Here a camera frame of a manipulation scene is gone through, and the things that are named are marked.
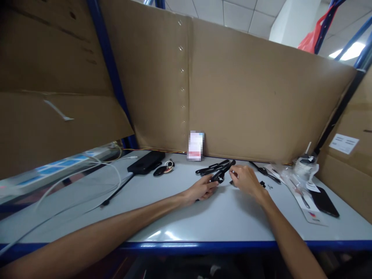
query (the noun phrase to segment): key ring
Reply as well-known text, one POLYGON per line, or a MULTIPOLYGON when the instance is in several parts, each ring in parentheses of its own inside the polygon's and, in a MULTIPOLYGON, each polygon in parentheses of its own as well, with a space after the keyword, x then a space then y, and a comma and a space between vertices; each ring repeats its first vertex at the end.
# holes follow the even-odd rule
POLYGON ((169 161, 166 161, 166 162, 165 162, 165 165, 166 165, 167 167, 170 167, 169 165, 167 165, 169 162, 172 164, 172 165, 170 165, 170 166, 174 167, 174 162, 172 161, 172 159, 170 159, 169 161))

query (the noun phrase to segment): white workbench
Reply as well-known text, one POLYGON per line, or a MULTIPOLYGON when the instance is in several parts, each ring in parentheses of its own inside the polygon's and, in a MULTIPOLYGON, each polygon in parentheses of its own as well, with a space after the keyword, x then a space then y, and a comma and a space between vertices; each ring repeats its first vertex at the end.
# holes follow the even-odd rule
MULTIPOLYGON (((146 153, 148 151, 135 151, 128 156, 141 157, 146 153)), ((20 243, 49 243, 94 222, 177 194, 200 179, 200 176, 195 174, 196 170, 222 161, 219 158, 206 157, 202 162, 189 162, 186 160, 186 155, 167 153, 163 162, 170 158, 173 159, 176 167, 169 174, 154 177, 151 172, 145 176, 135 176, 104 209, 97 208, 81 215, 82 212, 100 204, 109 194, 54 217, 24 237, 20 243)), ((127 174, 127 167, 134 160, 122 160, 113 164, 124 177, 127 174)), ((236 164, 249 165, 245 161, 237 161, 236 164)), ((279 185, 258 172, 256 175, 259 181, 263 180, 273 187, 273 189, 267 188, 270 196, 304 240, 325 243, 334 241, 340 245, 344 241, 354 241, 353 243, 362 241, 364 246, 371 248, 372 225, 319 180, 315 179, 314 182, 326 190, 340 214, 339 218, 334 218, 321 213, 328 227, 308 223, 285 185, 279 185)), ((219 185, 211 198, 172 212, 141 230, 129 242, 137 243, 137 247, 151 248, 157 247, 154 243, 274 241, 260 206, 251 197, 230 185, 230 180, 229 174, 226 173, 225 181, 219 185)), ((103 192, 115 183, 117 183, 117 176, 113 168, 105 166, 97 170, 47 197, 41 204, 38 214, 33 211, 34 205, 31 205, 2 220, 0 243, 12 242, 16 236, 41 223, 46 217, 88 196, 103 192)))

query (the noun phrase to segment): human hand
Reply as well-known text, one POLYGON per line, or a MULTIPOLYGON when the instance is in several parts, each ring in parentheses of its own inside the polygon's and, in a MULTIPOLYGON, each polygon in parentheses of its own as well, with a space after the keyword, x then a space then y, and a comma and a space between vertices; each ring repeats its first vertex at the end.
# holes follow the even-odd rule
POLYGON ((229 174, 236 187, 238 187, 242 192, 253 196, 259 204, 262 203, 262 199, 267 191, 258 182, 256 174, 252 168, 246 165, 234 165, 231 166, 229 174))
POLYGON ((196 200, 206 200, 217 189, 218 182, 209 182, 213 174, 203 176, 193 186, 180 193, 185 200, 185 205, 192 205, 196 200))

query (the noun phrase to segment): black power bank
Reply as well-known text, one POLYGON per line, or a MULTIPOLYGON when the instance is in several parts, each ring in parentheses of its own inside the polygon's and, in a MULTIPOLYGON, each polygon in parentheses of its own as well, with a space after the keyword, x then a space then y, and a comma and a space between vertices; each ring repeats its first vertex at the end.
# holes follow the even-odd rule
POLYGON ((128 172, 133 172, 133 174, 148 174, 150 171, 159 166, 159 162, 161 162, 164 158, 165 152, 151 151, 140 158, 137 162, 131 164, 127 170, 128 172))

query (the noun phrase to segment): cardboard box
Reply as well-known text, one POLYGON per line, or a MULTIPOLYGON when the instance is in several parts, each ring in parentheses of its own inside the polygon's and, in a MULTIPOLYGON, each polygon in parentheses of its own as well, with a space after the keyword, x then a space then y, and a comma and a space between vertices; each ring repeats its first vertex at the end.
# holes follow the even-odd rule
POLYGON ((372 70, 369 70, 319 154, 317 177, 372 224, 372 70), (336 134, 358 139, 351 150, 329 145, 336 134))
POLYGON ((85 1, 14 0, 1 13, 0 179, 133 134, 85 1))
POLYGON ((139 145, 290 162, 316 146, 355 69, 134 1, 101 1, 139 145))
MULTIPOLYGON (((356 73, 130 0, 100 5, 142 148, 184 151, 189 131, 204 130, 205 155, 291 161, 319 140, 356 73)), ((85 0, 9 0, 2 13, 0 179, 133 134, 85 0)))

